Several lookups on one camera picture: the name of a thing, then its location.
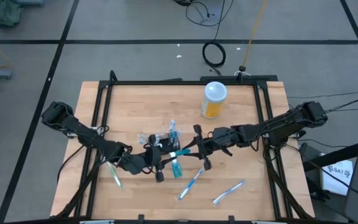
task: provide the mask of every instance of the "wooden table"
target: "wooden table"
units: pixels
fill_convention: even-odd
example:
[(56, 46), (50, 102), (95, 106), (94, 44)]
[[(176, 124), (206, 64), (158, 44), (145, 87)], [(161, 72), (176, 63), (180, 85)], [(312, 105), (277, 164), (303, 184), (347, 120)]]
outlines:
[[(283, 83), (268, 82), (268, 89), (273, 115), (286, 112), (288, 102)], [(98, 82), (84, 82), (76, 106), (75, 116), (88, 126), (91, 124), (97, 90)], [(258, 123), (255, 96), (251, 86), (227, 86), (224, 108), (220, 117), (216, 119), (205, 119), (200, 114), (203, 90), (204, 86), (199, 85), (113, 86), (107, 122), (110, 130), (105, 138), (131, 145), (134, 147), (133, 153), (139, 153), (143, 148), (137, 142), (138, 134), (148, 136), (167, 131), (172, 118), (183, 133), (180, 139), (183, 146), (195, 135), (194, 124), (200, 124), (206, 136), (216, 127)], [(266, 119), (262, 91), (260, 97)], [(296, 146), (296, 141), (290, 140), (289, 144)], [(68, 140), (65, 158), (79, 147), (76, 139)], [(162, 183), (156, 183), (153, 174), (131, 175), (117, 169), (124, 189), (116, 185), (108, 166), (102, 166), (92, 218), (137, 219), (138, 214), (144, 214), (148, 220), (227, 220), (228, 215), (234, 215), (236, 220), (273, 220), (268, 175), (262, 158), (263, 150), (254, 152), (251, 148), (237, 147), (229, 150), (233, 153), (232, 157), (221, 151), (209, 157), (212, 169), (204, 172), (186, 197), (179, 202), (176, 198), (202, 167), (203, 161), (194, 157), (181, 157), (183, 177), (174, 179), (168, 164), (163, 170), (165, 181)], [(290, 192), (306, 212), (314, 216), (299, 153), (289, 147), (282, 149), (281, 153)], [(84, 156), (85, 150), (63, 169), (51, 215), (60, 212), (77, 190)], [(213, 205), (214, 198), (242, 179), (246, 180), (245, 185), (227, 196), (219, 205)], [(281, 214), (285, 216), (279, 190), (278, 197)], [(87, 199), (88, 193), (85, 193), (85, 202)], [(81, 214), (85, 214), (85, 205), (82, 206)]]

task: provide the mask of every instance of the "yellow bottle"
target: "yellow bottle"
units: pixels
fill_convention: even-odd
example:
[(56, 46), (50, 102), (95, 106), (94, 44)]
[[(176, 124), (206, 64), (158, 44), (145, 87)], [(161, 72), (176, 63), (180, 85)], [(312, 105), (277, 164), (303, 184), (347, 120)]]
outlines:
[(223, 101), (226, 99), (227, 89), (220, 82), (210, 82), (205, 86), (204, 100), (201, 105), (201, 114), (208, 119), (219, 116)]

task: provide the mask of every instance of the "black metal frame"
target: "black metal frame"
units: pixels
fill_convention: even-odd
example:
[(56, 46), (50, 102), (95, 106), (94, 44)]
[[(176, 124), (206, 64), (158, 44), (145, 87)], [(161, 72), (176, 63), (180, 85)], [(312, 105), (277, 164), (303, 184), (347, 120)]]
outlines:
[[(278, 81), (277, 76), (275, 75), (262, 75), (257, 77), (243, 77), (242, 75), (239, 75), (237, 77), (201, 77), (200, 81), (183, 81), (180, 79), (173, 79), (173, 80), (164, 80), (164, 81), (118, 81), (114, 72), (110, 73), (110, 80), (107, 81), (99, 81), (99, 87), (98, 87), (98, 94), (96, 95), (96, 103), (94, 106), (94, 113), (93, 113), (93, 119), (92, 119), (92, 126), (96, 126), (97, 124), (97, 118), (99, 115), (99, 109), (101, 106), (101, 98), (102, 94), (105, 88), (107, 88), (107, 94), (106, 94), (106, 101), (104, 104), (104, 110), (103, 110), (103, 117), (102, 117), (102, 123), (101, 125), (106, 125), (107, 122), (107, 116), (110, 106), (110, 99), (112, 95), (112, 86), (113, 85), (206, 85), (211, 81), (219, 81), (225, 85), (246, 85), (246, 86), (252, 86), (254, 88), (254, 94), (255, 94), (255, 102), (256, 102), (256, 108), (257, 108), (257, 114), (259, 118), (259, 122), (264, 121), (263, 111), (262, 111), (262, 104), (260, 100), (260, 94), (259, 89), (262, 89), (264, 94), (264, 100), (266, 104), (268, 119), (273, 118), (273, 111), (272, 106), (270, 104), (270, 97), (269, 97), (269, 91), (267, 88), (267, 82), (271, 81)], [(268, 149), (270, 146), (267, 145), (266, 142), (263, 142), (264, 149)], [(280, 151), (274, 151), (275, 156), (277, 158), (277, 170), (280, 175), (281, 180), (285, 185), (287, 185), (285, 180), (285, 173), (284, 168), (282, 164), (282, 158)], [(84, 166), (81, 173), (81, 183), (83, 183), (90, 166), (90, 159), (91, 159), (91, 149), (86, 150), (86, 155), (84, 159)], [(98, 162), (99, 157), (95, 157), (95, 162)], [(91, 183), (90, 191), (89, 191), (89, 197), (88, 197), (88, 203), (86, 208), (85, 217), (91, 218), (92, 216), (92, 209), (93, 209), (93, 203), (94, 203), (94, 196), (96, 193), (96, 183), (97, 183), (98, 175), (95, 176)], [(272, 196), (272, 204), (273, 204), (273, 210), (275, 219), (279, 220), (281, 218), (281, 212), (280, 212), (280, 206), (278, 203), (278, 197), (277, 197), (277, 188), (275, 185), (275, 182), (273, 179), (269, 176), (269, 186), (270, 186), (270, 193)], [(287, 218), (293, 218), (292, 209), (288, 202), (288, 200), (283, 197), (283, 201), (285, 204), (285, 210), (287, 214)], [(81, 200), (77, 203), (75, 207), (74, 217), (80, 217), (80, 211), (81, 206), (83, 203), (83, 197), (81, 197)], [(142, 214), (139, 215), (139, 219), (144, 220), (144, 216)]]

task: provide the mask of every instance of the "green cloth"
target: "green cloth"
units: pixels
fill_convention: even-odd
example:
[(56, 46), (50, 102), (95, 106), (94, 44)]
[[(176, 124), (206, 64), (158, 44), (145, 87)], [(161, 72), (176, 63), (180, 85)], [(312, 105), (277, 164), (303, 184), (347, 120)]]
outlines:
[(13, 27), (20, 22), (22, 7), (10, 0), (0, 0), (0, 26)]

